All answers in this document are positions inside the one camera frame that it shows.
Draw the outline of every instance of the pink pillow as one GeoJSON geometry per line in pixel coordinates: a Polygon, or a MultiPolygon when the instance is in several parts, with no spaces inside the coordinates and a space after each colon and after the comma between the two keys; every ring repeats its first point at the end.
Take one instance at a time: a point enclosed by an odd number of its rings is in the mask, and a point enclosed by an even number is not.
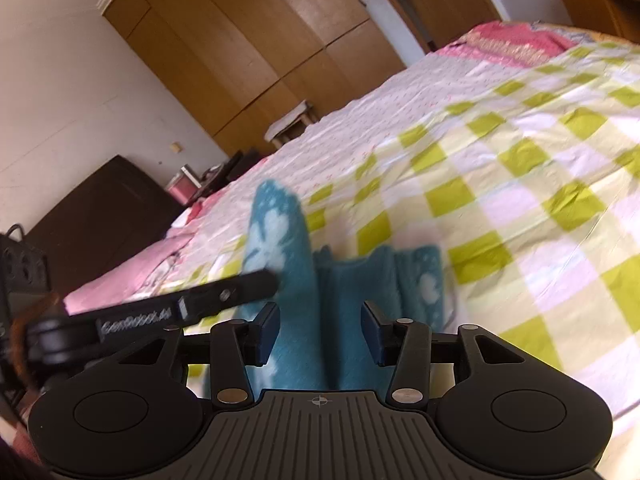
{"type": "Polygon", "coordinates": [[[158,265],[192,238],[193,234],[179,235],[149,246],[119,267],[70,293],[65,298],[66,311],[73,315],[122,303],[138,291],[158,265]]]}

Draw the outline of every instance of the wooden stool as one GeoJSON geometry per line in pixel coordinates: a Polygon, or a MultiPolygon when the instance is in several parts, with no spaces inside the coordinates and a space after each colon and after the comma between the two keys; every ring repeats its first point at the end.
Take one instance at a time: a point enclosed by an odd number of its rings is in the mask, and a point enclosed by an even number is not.
{"type": "Polygon", "coordinates": [[[264,134],[264,140],[270,142],[279,150],[283,144],[291,140],[287,135],[287,130],[294,124],[300,122],[305,126],[309,126],[310,124],[318,122],[318,118],[316,118],[311,108],[311,103],[302,101],[298,106],[293,108],[292,111],[269,126],[269,129],[264,134]]]}

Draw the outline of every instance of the folded blue cloth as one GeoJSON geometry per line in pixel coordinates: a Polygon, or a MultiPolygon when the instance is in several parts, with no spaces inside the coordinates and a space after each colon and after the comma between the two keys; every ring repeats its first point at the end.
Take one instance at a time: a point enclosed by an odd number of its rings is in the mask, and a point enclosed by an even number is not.
{"type": "MultiPolygon", "coordinates": [[[[443,324],[442,264],[434,246],[376,248],[357,260],[335,261],[329,247],[312,255],[297,197],[273,180],[257,189],[242,272],[268,268],[280,277],[274,297],[281,328],[262,368],[247,367],[258,396],[264,388],[376,390],[393,373],[376,366],[360,329],[360,308],[375,302],[391,319],[411,317],[439,331],[443,324]]],[[[244,305],[253,319],[264,302],[244,305]]]]}

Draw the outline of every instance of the bed sheet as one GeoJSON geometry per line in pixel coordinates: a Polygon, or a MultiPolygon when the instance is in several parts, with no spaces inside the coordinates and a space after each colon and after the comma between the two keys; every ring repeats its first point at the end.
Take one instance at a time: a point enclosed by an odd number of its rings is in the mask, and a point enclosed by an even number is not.
{"type": "Polygon", "coordinates": [[[423,78],[444,64],[423,63],[397,82],[404,98],[380,104],[383,86],[241,179],[163,290],[238,272],[255,186],[276,178],[303,199],[314,248],[349,258],[438,244],[450,328],[483,325],[597,391],[614,415],[599,471],[637,479],[640,47],[581,45],[533,70],[501,68],[494,84],[472,83],[484,68],[459,88],[436,76],[439,95],[422,93],[423,78]]]}

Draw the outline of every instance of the blue fleece fabric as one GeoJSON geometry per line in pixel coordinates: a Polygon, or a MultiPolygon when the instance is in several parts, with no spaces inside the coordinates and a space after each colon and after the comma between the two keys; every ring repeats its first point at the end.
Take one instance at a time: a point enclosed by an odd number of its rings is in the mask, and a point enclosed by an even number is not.
{"type": "MultiPolygon", "coordinates": [[[[360,308],[375,302],[391,319],[411,317],[442,329],[442,264],[437,247],[335,261],[329,247],[312,254],[297,197],[273,180],[260,184],[242,272],[268,268],[280,277],[274,297],[280,335],[267,365],[247,367],[254,390],[376,390],[384,396],[393,368],[379,368],[360,330],[360,308]]],[[[264,302],[244,305],[253,319],[264,302]]]]}

